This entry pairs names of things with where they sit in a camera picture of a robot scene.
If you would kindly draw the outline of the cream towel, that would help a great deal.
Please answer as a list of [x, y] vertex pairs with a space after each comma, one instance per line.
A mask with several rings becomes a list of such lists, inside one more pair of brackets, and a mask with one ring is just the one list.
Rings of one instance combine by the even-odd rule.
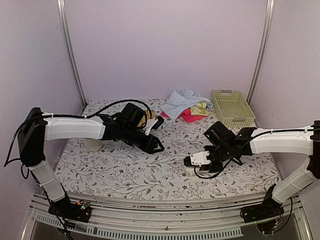
[[195, 172], [200, 175], [201, 177], [207, 176], [208, 171], [207, 170], [202, 170], [200, 167], [184, 167], [185, 174], [187, 176], [196, 176]]

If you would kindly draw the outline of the light blue towel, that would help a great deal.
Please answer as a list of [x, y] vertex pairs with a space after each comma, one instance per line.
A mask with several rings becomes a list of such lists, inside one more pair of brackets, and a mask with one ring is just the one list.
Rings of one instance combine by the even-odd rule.
[[183, 111], [200, 102], [205, 102], [209, 109], [212, 109], [214, 106], [211, 100], [195, 93], [191, 89], [174, 90], [165, 104], [160, 106], [160, 109], [171, 120], [176, 120]]

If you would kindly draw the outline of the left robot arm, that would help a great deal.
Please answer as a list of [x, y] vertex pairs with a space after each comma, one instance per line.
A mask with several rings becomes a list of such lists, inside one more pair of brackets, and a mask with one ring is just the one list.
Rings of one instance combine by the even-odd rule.
[[104, 114], [102, 110], [91, 115], [53, 114], [34, 107], [14, 133], [12, 139], [18, 141], [17, 159], [29, 169], [63, 217], [70, 217], [74, 213], [74, 205], [68, 201], [66, 191], [46, 161], [46, 141], [122, 141], [151, 155], [164, 151], [161, 141], [151, 134], [164, 119], [161, 116], [153, 117], [149, 108], [143, 110], [138, 107], [137, 100], [125, 100], [124, 103], [124, 109], [113, 115]]

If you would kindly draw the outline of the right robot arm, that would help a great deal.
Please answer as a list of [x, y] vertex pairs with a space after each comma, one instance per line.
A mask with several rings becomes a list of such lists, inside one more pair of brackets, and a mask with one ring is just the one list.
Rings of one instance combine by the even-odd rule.
[[273, 184], [262, 203], [241, 209], [245, 222], [281, 215], [283, 203], [320, 179], [320, 122], [297, 129], [263, 129], [244, 127], [238, 134], [228, 130], [218, 121], [205, 133], [211, 145], [206, 146], [200, 165], [212, 166], [242, 156], [262, 153], [295, 153], [307, 156], [303, 164], [284, 180]]

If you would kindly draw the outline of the green plastic basket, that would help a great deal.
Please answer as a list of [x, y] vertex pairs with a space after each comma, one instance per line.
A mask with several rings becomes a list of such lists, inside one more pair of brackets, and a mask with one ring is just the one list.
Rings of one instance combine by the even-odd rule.
[[236, 90], [212, 90], [211, 101], [217, 119], [227, 128], [251, 127], [255, 115], [243, 97]]

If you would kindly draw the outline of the pink towel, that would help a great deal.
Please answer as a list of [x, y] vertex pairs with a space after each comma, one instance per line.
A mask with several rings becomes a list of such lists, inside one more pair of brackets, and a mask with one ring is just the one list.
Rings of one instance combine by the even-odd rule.
[[208, 117], [209, 115], [210, 114], [204, 108], [190, 107], [184, 110], [178, 116], [178, 119], [182, 118], [187, 123], [194, 123], [198, 120]]

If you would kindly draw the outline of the yellow green patterned towel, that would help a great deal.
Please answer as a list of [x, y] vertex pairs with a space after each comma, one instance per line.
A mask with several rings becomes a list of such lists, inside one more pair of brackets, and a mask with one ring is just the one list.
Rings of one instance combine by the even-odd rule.
[[208, 116], [209, 114], [206, 108], [207, 108], [207, 103], [204, 101], [201, 101], [196, 105], [190, 107], [190, 115], [191, 116]]

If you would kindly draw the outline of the floral tablecloth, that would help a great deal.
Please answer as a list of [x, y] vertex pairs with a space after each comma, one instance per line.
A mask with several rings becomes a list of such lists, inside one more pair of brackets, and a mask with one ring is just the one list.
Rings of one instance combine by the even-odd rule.
[[217, 177], [188, 176], [183, 160], [201, 152], [204, 132], [217, 121], [215, 111], [193, 123], [167, 119], [154, 131], [164, 151], [147, 154], [121, 141], [105, 141], [88, 151], [83, 140], [68, 141], [55, 174], [69, 192], [132, 200], [204, 200], [264, 193], [280, 180], [269, 153], [245, 156]]

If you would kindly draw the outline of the cream ceramic mug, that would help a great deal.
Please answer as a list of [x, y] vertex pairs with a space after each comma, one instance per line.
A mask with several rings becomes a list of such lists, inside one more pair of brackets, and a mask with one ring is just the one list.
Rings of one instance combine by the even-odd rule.
[[103, 142], [98, 139], [86, 139], [84, 141], [85, 147], [90, 152], [95, 152], [100, 150], [103, 147]]

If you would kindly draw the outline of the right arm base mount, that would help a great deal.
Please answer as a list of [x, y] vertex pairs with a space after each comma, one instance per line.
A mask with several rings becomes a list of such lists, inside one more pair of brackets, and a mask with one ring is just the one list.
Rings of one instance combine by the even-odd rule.
[[245, 223], [260, 221], [272, 217], [280, 217], [284, 213], [284, 208], [281, 203], [272, 199], [272, 192], [275, 188], [273, 184], [266, 192], [262, 203], [242, 207], [240, 216]]

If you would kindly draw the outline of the front aluminium rail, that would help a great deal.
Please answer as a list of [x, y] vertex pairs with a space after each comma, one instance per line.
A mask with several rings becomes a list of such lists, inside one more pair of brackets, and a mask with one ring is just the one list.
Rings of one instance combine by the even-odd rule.
[[240, 210], [259, 204], [262, 193], [198, 200], [136, 200], [69, 194], [90, 202], [87, 223], [72, 222], [75, 240], [313, 240], [303, 205], [294, 196], [283, 205], [277, 232], [266, 235]]

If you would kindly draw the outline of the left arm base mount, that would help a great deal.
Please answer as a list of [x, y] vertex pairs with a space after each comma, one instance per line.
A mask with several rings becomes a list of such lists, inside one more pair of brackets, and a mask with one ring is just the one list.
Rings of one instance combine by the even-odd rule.
[[92, 214], [90, 203], [82, 199], [78, 202], [72, 202], [67, 192], [64, 189], [62, 190], [62, 198], [57, 201], [53, 201], [48, 194], [46, 195], [50, 205], [48, 212], [63, 220], [88, 223]]

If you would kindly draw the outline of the right aluminium post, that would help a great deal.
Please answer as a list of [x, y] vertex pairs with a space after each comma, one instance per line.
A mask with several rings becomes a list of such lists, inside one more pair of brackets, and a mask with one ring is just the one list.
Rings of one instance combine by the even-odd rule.
[[258, 86], [258, 81], [259, 81], [260, 73], [263, 66], [264, 56], [267, 49], [268, 38], [271, 31], [274, 6], [275, 6], [274, 0], [266, 1], [266, 8], [265, 8], [264, 21], [263, 21], [263, 27], [262, 27], [262, 34], [261, 34], [261, 39], [260, 39], [260, 44], [258, 49], [258, 55], [257, 55], [248, 95], [246, 98], [247, 103], [249, 105], [253, 103], [254, 95]]

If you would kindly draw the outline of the aluminium post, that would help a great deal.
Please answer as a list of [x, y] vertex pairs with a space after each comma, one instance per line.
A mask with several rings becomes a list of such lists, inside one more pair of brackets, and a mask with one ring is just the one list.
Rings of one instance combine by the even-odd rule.
[[75, 58], [75, 54], [73, 51], [72, 41], [71, 41], [71, 35], [68, 25], [68, 19], [67, 19], [67, 11], [66, 11], [66, 5], [64, 0], [57, 0], [57, 10], [59, 15], [59, 21], [60, 26], [62, 30], [62, 35], [64, 39], [64, 44], [66, 48], [67, 58], [69, 61], [71, 73], [73, 76], [74, 84], [76, 87], [77, 94], [79, 96], [80, 102], [83, 107], [87, 105], [87, 100], [85, 97], [85, 92], [81, 83], [77, 62]]
[[262, 27], [262, 34], [261, 34], [261, 39], [260, 39], [260, 44], [258, 49], [258, 55], [257, 55], [248, 95], [246, 98], [247, 103], [249, 105], [253, 103], [254, 95], [258, 86], [258, 81], [259, 81], [260, 73], [263, 66], [264, 56], [267, 49], [268, 38], [271, 31], [274, 6], [275, 6], [274, 0], [266, 1], [266, 8], [265, 8], [264, 21], [263, 21], [263, 27]]

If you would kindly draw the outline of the left aluminium post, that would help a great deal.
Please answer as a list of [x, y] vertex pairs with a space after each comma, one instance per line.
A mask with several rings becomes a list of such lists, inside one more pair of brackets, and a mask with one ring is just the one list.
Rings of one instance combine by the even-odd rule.
[[66, 11], [66, 5], [64, 0], [57, 0], [57, 10], [59, 15], [59, 21], [60, 26], [62, 30], [62, 35], [64, 39], [64, 44], [66, 48], [67, 58], [69, 61], [71, 73], [73, 76], [74, 84], [76, 87], [77, 94], [79, 96], [80, 102], [83, 107], [87, 105], [87, 100], [85, 97], [85, 92], [81, 83], [77, 62], [75, 58], [75, 54], [73, 51], [72, 41], [71, 41], [71, 35], [68, 25], [68, 19], [67, 19], [67, 11]]

